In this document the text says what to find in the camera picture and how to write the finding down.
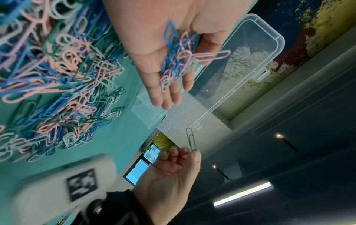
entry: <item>black sleeve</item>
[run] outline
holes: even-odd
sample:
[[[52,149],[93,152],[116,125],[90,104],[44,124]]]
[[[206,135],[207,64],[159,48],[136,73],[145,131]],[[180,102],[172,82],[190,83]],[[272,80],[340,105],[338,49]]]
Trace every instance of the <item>black sleeve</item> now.
[[[133,192],[108,192],[101,212],[90,225],[154,225]]]

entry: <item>white device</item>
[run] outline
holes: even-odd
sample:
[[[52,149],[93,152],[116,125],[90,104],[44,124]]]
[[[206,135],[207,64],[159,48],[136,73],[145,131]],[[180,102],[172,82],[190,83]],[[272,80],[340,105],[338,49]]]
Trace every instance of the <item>white device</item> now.
[[[108,155],[96,155],[25,179],[11,204],[16,224],[41,225],[79,206],[85,210],[93,200],[105,199],[117,178]]]

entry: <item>fluorescent light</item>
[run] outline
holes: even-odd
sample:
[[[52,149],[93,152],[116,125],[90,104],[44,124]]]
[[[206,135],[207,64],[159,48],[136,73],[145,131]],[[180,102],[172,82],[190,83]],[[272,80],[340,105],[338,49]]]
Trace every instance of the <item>fluorescent light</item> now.
[[[232,196],[230,196],[230,197],[227,197],[227,198],[224,198],[224,199],[219,200],[219,201],[217,201],[217,202],[214,202],[214,207],[216,207],[216,206],[218,206],[218,205],[221,205],[221,204],[224,204],[224,203],[226,203],[226,202],[229,202],[229,201],[232,201],[232,200],[241,198],[241,197],[243,197],[243,196],[246,196],[246,195],[255,193],[255,192],[257,192],[257,191],[261,191],[261,190],[266,189],[266,188],[269,188],[269,187],[271,187],[271,186],[272,186],[272,185],[271,185],[270,182],[261,184],[261,185],[259,185],[259,186],[254,187],[254,188],[245,190],[245,191],[243,191],[243,192],[237,193],[237,194],[232,195]]]

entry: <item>window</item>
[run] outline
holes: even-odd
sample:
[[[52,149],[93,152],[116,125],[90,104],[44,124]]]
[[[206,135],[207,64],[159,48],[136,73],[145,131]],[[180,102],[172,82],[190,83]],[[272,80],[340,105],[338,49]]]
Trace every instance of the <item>window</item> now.
[[[145,152],[145,154],[140,155],[140,157],[135,161],[123,177],[130,184],[135,186],[138,179],[146,171],[148,166],[156,161],[159,152],[159,148],[152,143],[150,145],[150,149]]]

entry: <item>teal table surface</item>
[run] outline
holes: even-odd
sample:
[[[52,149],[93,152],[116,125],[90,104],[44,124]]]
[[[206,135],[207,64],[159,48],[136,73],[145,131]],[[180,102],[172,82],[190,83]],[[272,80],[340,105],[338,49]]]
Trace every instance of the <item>teal table surface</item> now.
[[[81,147],[57,150],[51,156],[43,156],[35,162],[28,163],[20,161],[16,163],[0,162],[0,224],[14,224],[12,221],[9,199],[13,190],[20,181],[30,175],[40,173],[49,169],[75,162],[80,159],[97,154],[108,154],[112,156],[116,164],[117,172],[121,171],[130,161],[135,152],[144,143],[146,138],[158,126],[160,121],[152,129],[147,126],[131,112],[131,106],[142,88],[143,84],[134,66],[129,59],[121,60],[125,71],[115,80],[115,84],[122,86],[127,92],[121,95],[119,101],[111,108],[125,106],[121,115],[113,117],[112,122],[98,129],[93,139]],[[6,124],[6,120],[15,112],[15,104],[0,102],[0,124]]]

